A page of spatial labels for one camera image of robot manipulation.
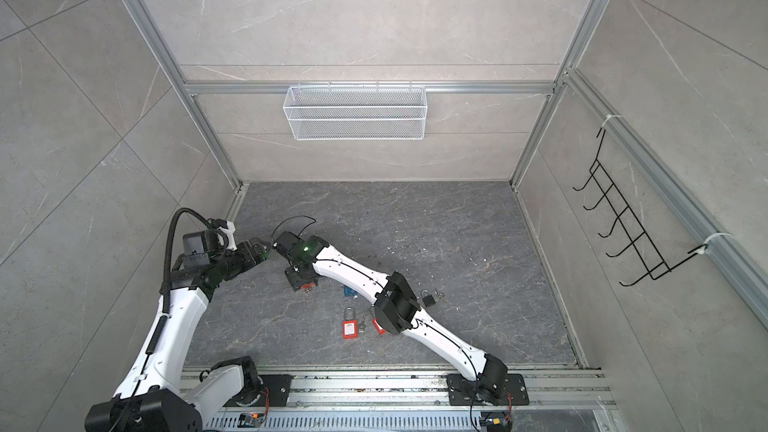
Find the zip tie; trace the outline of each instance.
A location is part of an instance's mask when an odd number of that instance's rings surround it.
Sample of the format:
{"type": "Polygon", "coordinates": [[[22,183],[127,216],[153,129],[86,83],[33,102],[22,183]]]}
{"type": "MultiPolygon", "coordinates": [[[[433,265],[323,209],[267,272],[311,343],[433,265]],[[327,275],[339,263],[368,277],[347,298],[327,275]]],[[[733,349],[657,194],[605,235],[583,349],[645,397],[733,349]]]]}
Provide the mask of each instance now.
{"type": "Polygon", "coordinates": [[[733,234],[729,234],[728,232],[716,232],[716,233],[714,233],[714,234],[710,234],[710,236],[709,236],[709,237],[707,237],[707,238],[704,240],[704,244],[702,244],[701,246],[699,246],[699,247],[698,247],[698,248],[695,250],[696,254],[704,254],[704,253],[705,253],[705,251],[706,251],[706,250],[708,249],[708,247],[709,247],[709,244],[710,244],[710,240],[712,240],[713,238],[717,237],[718,235],[723,235],[723,236],[725,236],[725,237],[733,237],[733,236],[734,236],[733,234]]]}
{"type": "Polygon", "coordinates": [[[602,129],[603,127],[605,127],[605,124],[607,124],[608,121],[613,119],[614,117],[621,117],[621,116],[612,116],[611,114],[606,115],[605,120],[603,120],[603,123],[600,124],[600,128],[602,129]]]}
{"type": "Polygon", "coordinates": [[[733,234],[729,234],[728,232],[716,232],[716,233],[714,233],[714,234],[710,234],[710,236],[709,236],[709,237],[707,237],[707,238],[704,240],[704,243],[705,243],[705,244],[708,244],[708,243],[710,243],[710,240],[712,240],[713,238],[717,237],[718,235],[725,235],[725,236],[727,236],[727,237],[733,237],[733,236],[734,236],[733,234]]]}

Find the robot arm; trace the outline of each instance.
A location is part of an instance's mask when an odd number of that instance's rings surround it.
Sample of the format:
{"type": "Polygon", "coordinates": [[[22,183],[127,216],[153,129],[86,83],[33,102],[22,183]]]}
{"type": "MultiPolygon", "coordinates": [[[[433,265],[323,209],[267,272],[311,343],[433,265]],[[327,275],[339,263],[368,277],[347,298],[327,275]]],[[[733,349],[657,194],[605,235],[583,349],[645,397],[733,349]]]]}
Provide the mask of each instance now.
{"type": "MultiPolygon", "coordinates": [[[[197,214],[181,209],[174,217],[178,219],[181,212],[197,214]]],[[[160,297],[158,312],[141,351],[112,400],[97,404],[88,412],[87,432],[147,430],[144,424],[166,424],[167,429],[163,430],[196,430],[229,399],[248,404],[258,397],[260,379],[249,357],[219,362],[195,389],[180,396],[184,359],[197,322],[214,291],[222,281],[266,260],[269,249],[258,239],[236,244],[232,222],[205,222],[209,225],[207,230],[184,236],[184,254],[170,270],[168,283],[164,276],[160,291],[167,291],[168,296],[160,297]]],[[[169,243],[173,240],[174,225],[172,219],[169,243]]],[[[169,268],[170,250],[166,259],[169,268]]]]}
{"type": "Polygon", "coordinates": [[[332,278],[355,290],[373,304],[378,324],[391,334],[406,335],[423,343],[444,358],[471,382],[478,400],[498,404],[504,393],[507,367],[493,355],[467,344],[421,308],[402,274],[371,270],[341,254],[320,237],[302,240],[283,232],[275,250],[291,266],[286,276],[296,284],[313,282],[317,276],[332,278]]]}

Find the red wire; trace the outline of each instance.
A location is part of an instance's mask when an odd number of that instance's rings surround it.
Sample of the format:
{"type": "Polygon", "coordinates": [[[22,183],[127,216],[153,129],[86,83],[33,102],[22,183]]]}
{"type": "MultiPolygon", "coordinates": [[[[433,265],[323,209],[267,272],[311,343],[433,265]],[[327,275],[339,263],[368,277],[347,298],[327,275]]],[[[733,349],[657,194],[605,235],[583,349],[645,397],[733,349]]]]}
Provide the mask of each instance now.
{"type": "Polygon", "coordinates": [[[509,411],[507,412],[507,417],[505,417],[504,420],[509,420],[509,416],[512,415],[512,396],[509,394],[509,390],[507,390],[507,399],[509,400],[509,411]]]}
{"type": "Polygon", "coordinates": [[[266,400],[264,402],[264,419],[266,419],[266,413],[270,411],[270,389],[264,387],[264,391],[266,392],[266,400]]]}

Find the wire mesh basket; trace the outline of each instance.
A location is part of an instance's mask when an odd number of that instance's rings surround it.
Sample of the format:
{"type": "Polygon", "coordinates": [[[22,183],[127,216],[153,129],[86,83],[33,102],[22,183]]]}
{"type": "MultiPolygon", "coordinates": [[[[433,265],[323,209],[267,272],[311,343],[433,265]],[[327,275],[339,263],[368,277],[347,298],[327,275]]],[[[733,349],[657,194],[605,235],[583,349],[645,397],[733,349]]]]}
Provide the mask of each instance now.
{"type": "Polygon", "coordinates": [[[297,140],[423,139],[427,94],[410,85],[292,86],[283,110],[297,140]]]}

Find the red padlock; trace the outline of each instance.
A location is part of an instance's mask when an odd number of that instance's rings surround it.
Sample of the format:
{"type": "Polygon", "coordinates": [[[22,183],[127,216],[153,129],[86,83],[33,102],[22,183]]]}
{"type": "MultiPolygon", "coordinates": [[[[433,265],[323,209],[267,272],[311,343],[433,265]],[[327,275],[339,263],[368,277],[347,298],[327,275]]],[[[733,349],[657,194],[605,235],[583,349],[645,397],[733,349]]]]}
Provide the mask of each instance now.
{"type": "Polygon", "coordinates": [[[341,335],[344,338],[357,337],[357,321],[355,320],[355,309],[347,307],[344,309],[344,322],[342,322],[341,335]],[[347,318],[347,312],[351,312],[351,317],[347,318]]]}
{"type": "Polygon", "coordinates": [[[375,327],[376,330],[379,331],[379,335],[384,335],[384,333],[386,332],[384,328],[381,325],[379,325],[379,322],[377,322],[375,318],[373,319],[373,327],[375,327]]]}

